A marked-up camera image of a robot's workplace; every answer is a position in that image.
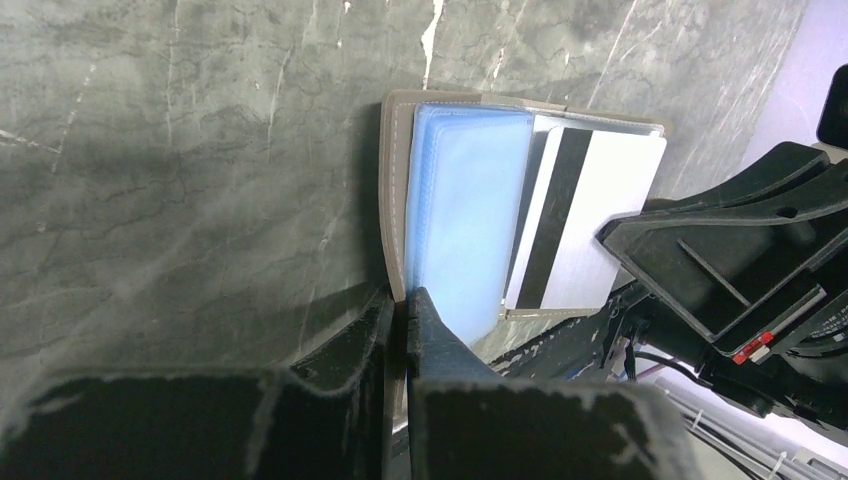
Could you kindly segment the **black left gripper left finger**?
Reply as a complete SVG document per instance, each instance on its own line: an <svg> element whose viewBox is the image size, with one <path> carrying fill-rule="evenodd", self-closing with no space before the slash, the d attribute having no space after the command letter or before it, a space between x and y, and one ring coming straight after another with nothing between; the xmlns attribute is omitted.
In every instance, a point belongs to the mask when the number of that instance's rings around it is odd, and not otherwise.
<svg viewBox="0 0 848 480"><path fill-rule="evenodd" d="M66 369L1 430L5 479L378 479L394 304L291 366Z"/></svg>

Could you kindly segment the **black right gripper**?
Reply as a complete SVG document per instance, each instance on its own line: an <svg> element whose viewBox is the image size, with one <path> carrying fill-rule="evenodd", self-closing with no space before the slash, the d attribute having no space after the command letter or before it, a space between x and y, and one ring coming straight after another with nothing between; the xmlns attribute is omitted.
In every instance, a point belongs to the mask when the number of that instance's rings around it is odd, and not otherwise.
<svg viewBox="0 0 848 480"><path fill-rule="evenodd" d="M730 180L611 220L597 237L669 307L636 281L624 285L609 297L611 339L682 361L694 384L745 413L791 418L847 445L846 338L761 363L730 359L771 347L836 296L821 271L847 244L845 161L784 142Z"/></svg>

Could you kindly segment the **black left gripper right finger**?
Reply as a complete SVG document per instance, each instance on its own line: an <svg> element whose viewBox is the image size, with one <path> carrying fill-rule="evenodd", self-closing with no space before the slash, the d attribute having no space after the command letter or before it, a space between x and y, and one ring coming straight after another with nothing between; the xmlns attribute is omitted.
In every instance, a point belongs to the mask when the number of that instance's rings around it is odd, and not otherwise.
<svg viewBox="0 0 848 480"><path fill-rule="evenodd" d="M408 300L407 398L415 479L683 479L679 411L633 383L510 379Z"/></svg>

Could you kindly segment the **silver credit card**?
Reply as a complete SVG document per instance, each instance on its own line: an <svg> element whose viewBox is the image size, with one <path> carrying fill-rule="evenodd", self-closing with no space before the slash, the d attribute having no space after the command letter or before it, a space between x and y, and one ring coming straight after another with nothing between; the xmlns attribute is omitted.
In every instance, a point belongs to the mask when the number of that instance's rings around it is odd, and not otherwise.
<svg viewBox="0 0 848 480"><path fill-rule="evenodd" d="M506 289L509 310L595 310L619 262L595 236L641 211L665 138L556 127L547 135Z"/></svg>

